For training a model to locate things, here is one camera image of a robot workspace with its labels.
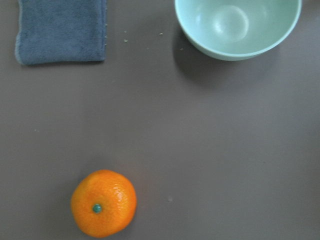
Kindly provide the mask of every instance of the cloth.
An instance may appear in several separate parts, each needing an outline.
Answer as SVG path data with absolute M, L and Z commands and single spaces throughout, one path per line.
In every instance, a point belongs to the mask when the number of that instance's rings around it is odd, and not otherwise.
M 19 0 L 23 65 L 105 59 L 107 0 Z

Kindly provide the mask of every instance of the mandarin orange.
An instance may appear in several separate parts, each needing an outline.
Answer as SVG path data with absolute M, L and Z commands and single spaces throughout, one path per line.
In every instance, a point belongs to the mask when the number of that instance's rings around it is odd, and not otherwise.
M 137 197 L 132 183 L 120 173 L 98 170 L 73 192 L 71 211 L 85 234 L 104 238 L 123 230 L 133 219 Z

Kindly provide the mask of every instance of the towel edge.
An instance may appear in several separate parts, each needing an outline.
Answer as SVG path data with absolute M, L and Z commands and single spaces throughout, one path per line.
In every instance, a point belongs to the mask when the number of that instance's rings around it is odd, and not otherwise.
M 106 59 L 106 44 L 107 44 L 107 0 L 101 0 L 101 11 L 102 11 L 102 16 L 101 16 L 101 27 L 102 29 L 102 56 L 101 56 L 101 61 L 104 61 Z
M 22 3 L 22 0 L 18 0 L 18 2 L 19 2 L 19 31 L 18 31 L 18 34 L 16 35 L 16 39 L 15 39 L 14 55 L 15 55 L 15 59 L 18 61 L 18 63 L 21 65 L 24 65 L 24 63 L 21 59 L 21 56 L 20 56 L 23 3 Z

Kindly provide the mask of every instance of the towel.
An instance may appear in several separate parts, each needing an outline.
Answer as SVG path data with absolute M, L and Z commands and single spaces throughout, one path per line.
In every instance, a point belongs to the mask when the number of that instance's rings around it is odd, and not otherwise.
M 19 0 L 23 65 L 105 59 L 107 0 Z

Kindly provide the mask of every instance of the ceramic bowl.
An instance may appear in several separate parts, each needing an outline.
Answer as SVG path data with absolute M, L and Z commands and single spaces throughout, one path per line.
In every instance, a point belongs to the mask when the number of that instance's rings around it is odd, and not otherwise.
M 294 29 L 302 0 L 175 0 L 178 21 L 204 54 L 227 61 L 258 56 Z

